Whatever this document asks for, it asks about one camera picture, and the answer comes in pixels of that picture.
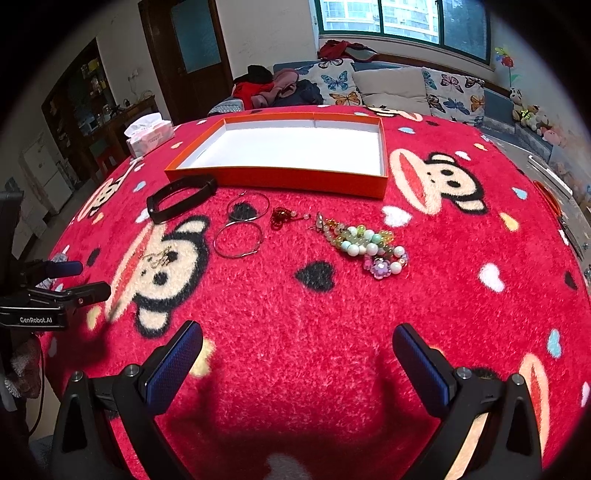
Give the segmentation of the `red monkey print blanket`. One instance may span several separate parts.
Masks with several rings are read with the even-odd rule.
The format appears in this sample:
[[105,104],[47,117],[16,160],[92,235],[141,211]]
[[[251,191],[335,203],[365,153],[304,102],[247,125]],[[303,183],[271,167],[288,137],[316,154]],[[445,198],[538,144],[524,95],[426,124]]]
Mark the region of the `red monkey print blanket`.
[[[384,121],[383,199],[274,191],[256,255],[218,256],[235,189],[154,224],[146,199],[201,121],[125,160],[55,251],[108,301],[42,339],[56,393],[82,370],[144,361],[185,321],[204,350],[159,426],[199,479],[259,479],[281,456],[315,479],[395,479],[437,426],[394,357],[410,323],[455,366],[530,389],[545,462],[590,405],[590,298],[555,215],[478,130],[404,114]],[[308,220],[270,228],[276,207]]]

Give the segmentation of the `pink tissue pack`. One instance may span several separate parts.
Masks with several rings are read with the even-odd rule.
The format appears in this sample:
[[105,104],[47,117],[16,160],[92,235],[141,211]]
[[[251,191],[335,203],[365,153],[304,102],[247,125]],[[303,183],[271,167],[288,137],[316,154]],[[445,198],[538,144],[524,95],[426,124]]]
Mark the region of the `pink tissue pack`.
[[125,130],[126,144],[132,158],[143,157],[174,136],[174,127],[159,112],[144,115]]

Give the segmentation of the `dark shelf cabinet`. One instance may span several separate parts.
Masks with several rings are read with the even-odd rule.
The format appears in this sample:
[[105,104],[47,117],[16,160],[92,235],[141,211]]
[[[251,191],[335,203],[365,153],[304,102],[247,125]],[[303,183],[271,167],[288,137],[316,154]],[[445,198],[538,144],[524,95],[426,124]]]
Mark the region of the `dark shelf cabinet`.
[[95,39],[69,64],[41,109],[63,156],[80,138],[104,123],[103,114],[115,107],[114,96]]

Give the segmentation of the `red knot charm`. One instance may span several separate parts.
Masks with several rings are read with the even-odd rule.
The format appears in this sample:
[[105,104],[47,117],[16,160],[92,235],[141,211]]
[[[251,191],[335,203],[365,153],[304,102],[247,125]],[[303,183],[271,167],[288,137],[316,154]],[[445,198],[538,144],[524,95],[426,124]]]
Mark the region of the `red knot charm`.
[[298,213],[296,210],[291,210],[286,207],[276,207],[270,214],[270,228],[272,228],[273,231],[279,231],[284,225],[308,220],[310,218],[310,213]]

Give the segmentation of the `butterfly pillow right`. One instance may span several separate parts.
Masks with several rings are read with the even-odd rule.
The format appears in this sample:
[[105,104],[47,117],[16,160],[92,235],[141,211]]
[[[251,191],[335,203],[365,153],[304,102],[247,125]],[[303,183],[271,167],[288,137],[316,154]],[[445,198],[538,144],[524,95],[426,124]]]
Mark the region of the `butterfly pillow right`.
[[482,79],[422,69],[427,102],[431,114],[472,126],[480,126],[485,117],[485,83]]

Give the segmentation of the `dark wooden door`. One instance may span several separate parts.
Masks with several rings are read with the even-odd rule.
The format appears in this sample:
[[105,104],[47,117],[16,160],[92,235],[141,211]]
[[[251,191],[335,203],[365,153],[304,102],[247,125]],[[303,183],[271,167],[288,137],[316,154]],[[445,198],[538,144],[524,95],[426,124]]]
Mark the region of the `dark wooden door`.
[[138,9],[171,120],[204,118],[232,89],[214,1],[140,1]]

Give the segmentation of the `silver hoop earring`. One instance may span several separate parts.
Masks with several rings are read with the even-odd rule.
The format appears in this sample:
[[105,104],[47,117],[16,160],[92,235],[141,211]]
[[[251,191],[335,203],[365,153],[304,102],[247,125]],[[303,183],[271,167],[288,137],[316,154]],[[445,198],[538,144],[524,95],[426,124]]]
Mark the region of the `silver hoop earring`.
[[262,192],[243,191],[226,205],[226,216],[230,222],[256,221],[270,210],[270,198]]
[[232,221],[218,230],[212,246],[218,256],[237,260],[256,255],[263,241],[263,229],[256,222]]

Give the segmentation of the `pile of clothes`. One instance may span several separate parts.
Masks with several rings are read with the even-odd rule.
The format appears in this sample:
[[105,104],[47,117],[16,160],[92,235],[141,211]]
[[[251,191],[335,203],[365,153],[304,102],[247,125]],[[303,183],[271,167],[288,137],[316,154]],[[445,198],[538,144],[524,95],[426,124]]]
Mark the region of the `pile of clothes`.
[[271,73],[263,65],[249,65],[233,79],[231,98],[242,101],[245,110],[325,104],[318,85],[301,79],[297,70]]

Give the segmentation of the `plush toys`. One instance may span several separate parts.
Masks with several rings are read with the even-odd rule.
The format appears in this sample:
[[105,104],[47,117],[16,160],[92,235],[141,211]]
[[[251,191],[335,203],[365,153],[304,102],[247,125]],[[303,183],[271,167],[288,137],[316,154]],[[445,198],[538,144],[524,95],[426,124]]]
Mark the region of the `plush toys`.
[[563,138],[546,113],[537,105],[526,105],[520,89],[512,87],[509,98],[513,104],[512,118],[524,128],[529,128],[553,146],[560,146]]

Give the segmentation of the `window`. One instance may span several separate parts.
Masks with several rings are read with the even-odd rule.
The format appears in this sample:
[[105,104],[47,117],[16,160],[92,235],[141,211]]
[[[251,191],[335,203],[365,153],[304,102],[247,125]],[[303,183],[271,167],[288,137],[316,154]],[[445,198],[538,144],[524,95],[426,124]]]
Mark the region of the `window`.
[[481,1],[320,0],[315,13],[322,33],[410,40],[490,61],[490,18]]

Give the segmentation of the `black fitness band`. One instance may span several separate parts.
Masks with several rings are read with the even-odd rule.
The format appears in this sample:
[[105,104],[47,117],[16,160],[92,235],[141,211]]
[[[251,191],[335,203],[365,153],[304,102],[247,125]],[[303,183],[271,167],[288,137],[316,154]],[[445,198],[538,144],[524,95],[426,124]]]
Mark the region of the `black fitness band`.
[[197,208],[217,191],[211,174],[187,176],[172,181],[146,199],[146,209],[154,224],[172,220]]

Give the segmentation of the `butterfly pillow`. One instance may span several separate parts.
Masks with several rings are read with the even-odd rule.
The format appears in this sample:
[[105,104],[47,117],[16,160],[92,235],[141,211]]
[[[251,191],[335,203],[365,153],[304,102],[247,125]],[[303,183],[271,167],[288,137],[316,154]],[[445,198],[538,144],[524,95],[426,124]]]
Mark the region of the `butterfly pillow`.
[[360,106],[362,98],[353,80],[353,61],[335,59],[315,62],[296,69],[301,80],[318,86],[325,104]]
[[427,102],[431,114],[472,126],[480,126],[485,117],[485,83],[482,79],[422,69]]

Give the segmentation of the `beige cushion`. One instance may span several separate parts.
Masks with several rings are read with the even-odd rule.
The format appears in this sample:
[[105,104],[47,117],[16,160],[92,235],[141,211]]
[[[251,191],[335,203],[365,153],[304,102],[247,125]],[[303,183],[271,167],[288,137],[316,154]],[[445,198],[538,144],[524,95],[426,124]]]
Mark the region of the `beige cushion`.
[[363,104],[430,115],[422,70],[417,67],[365,70],[353,73]]

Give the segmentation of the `orange tray white interior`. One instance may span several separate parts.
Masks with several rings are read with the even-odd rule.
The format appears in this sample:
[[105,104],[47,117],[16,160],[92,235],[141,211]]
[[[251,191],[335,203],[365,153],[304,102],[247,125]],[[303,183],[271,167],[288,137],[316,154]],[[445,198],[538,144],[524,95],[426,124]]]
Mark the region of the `orange tray white interior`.
[[328,106],[216,116],[164,169],[175,181],[214,176],[221,187],[382,199],[388,185],[382,120]]

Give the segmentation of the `butterfly pillow left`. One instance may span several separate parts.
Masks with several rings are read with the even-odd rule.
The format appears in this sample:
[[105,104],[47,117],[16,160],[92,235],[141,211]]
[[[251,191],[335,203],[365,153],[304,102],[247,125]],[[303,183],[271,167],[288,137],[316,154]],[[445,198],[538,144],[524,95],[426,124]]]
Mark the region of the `butterfly pillow left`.
[[301,80],[318,86],[325,104],[360,106],[362,98],[353,80],[353,61],[335,59],[315,62],[296,69]]

